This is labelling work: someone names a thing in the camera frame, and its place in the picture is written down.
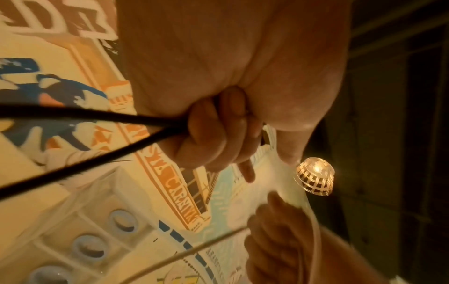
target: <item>skin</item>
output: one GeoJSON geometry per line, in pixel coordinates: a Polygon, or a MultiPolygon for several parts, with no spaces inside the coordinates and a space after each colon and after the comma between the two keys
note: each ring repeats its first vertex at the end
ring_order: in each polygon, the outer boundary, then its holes
{"type": "MultiPolygon", "coordinates": [[[[248,220],[248,227],[251,234],[245,239],[249,254],[246,271],[253,284],[297,284],[299,277],[307,283],[313,236],[310,221],[301,209],[271,192],[268,203],[248,220]]],[[[388,284],[355,249],[323,227],[321,239],[323,257],[316,283],[388,284]]]]}
{"type": "Polygon", "coordinates": [[[188,134],[159,144],[169,158],[210,171],[237,163],[252,182],[249,157],[265,122],[277,131],[280,158],[296,165],[341,85],[348,0],[116,5],[137,112],[188,119],[188,134]]]}

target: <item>round hole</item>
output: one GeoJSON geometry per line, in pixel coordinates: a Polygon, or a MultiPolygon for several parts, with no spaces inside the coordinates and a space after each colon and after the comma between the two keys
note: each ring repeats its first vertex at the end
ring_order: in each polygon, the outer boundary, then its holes
{"type": "Polygon", "coordinates": [[[126,210],[115,210],[109,215],[109,225],[119,233],[134,233],[137,231],[136,217],[126,210]]]}
{"type": "Polygon", "coordinates": [[[42,266],[34,270],[28,277],[27,284],[72,284],[70,271],[61,266],[42,266]]]}
{"type": "Polygon", "coordinates": [[[92,235],[82,235],[75,239],[72,244],[73,253],[83,260],[97,262],[103,260],[108,254],[107,243],[92,235]]]}

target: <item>black cable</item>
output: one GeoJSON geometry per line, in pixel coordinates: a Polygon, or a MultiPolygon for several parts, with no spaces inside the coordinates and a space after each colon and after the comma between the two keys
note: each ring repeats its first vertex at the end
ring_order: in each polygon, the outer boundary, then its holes
{"type": "Polygon", "coordinates": [[[0,105],[0,119],[2,118],[103,120],[159,127],[187,128],[187,123],[182,120],[135,116],[92,109],[41,107],[37,105],[0,105]]]}
{"type": "Polygon", "coordinates": [[[142,148],[145,148],[151,144],[157,143],[163,139],[171,137],[173,135],[178,135],[186,131],[186,128],[164,128],[163,130],[152,134],[151,136],[139,140],[133,144],[129,144],[123,148],[111,151],[104,155],[89,159],[87,161],[83,161],[69,167],[64,167],[43,175],[35,176],[29,178],[24,181],[16,182],[10,185],[6,185],[0,188],[0,201],[5,200],[10,197],[14,197],[19,194],[23,194],[25,192],[31,191],[38,187],[47,185],[49,183],[56,182],[58,180],[67,178],[71,175],[78,174],[80,172],[84,172],[86,170],[92,169],[93,167],[100,166],[102,164],[111,162],[128,154],[131,154],[135,151],[138,151],[142,148]]]}

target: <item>dark ceiling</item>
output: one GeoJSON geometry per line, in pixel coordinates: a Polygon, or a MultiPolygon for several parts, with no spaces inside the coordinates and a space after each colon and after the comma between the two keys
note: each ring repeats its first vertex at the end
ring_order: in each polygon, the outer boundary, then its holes
{"type": "Polygon", "coordinates": [[[449,0],[355,0],[347,74],[304,157],[322,224],[388,277],[449,283],[449,0]]]}

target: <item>striped lamp shade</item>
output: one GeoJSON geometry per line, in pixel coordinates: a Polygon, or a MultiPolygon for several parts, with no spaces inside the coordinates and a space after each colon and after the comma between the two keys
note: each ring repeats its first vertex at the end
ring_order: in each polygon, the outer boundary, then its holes
{"type": "Polygon", "coordinates": [[[333,167],[321,158],[307,158],[296,168],[295,181],[305,191],[328,196],[332,193],[333,167]]]}

